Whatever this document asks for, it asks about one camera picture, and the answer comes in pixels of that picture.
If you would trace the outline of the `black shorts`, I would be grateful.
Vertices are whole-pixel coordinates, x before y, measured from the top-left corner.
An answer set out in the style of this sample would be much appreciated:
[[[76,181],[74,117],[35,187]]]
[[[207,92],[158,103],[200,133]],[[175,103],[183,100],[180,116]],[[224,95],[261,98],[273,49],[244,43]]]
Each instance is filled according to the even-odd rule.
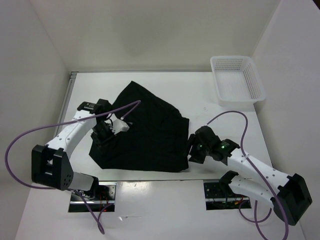
[[[124,117],[129,130],[118,133],[105,146],[92,143],[89,156],[102,169],[179,173],[188,169],[186,155],[190,120],[170,103],[131,81],[118,95],[117,109],[140,100],[132,111],[115,113]]]

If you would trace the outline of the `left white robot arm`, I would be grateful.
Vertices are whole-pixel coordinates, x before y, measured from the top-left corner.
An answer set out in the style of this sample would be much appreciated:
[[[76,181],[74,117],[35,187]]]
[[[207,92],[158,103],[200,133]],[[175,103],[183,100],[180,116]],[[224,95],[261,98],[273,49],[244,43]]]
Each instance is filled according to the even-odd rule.
[[[89,200],[96,199],[101,188],[95,176],[75,172],[70,157],[83,137],[92,130],[92,143],[103,150],[115,135],[108,124],[112,105],[104,99],[97,103],[83,102],[67,125],[45,145],[36,145],[31,151],[31,179],[34,183],[61,191],[76,191]]]

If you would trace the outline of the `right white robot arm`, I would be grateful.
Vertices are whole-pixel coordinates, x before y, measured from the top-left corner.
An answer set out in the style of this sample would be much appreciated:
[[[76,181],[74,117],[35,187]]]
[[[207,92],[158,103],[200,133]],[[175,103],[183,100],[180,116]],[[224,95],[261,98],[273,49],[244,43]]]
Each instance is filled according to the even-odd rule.
[[[223,163],[227,172],[219,180],[225,197],[235,194],[253,198],[273,209],[282,221],[294,226],[312,203],[305,179],[263,163],[230,139],[221,140],[208,126],[202,126],[188,139],[190,161],[203,164],[206,157]]]

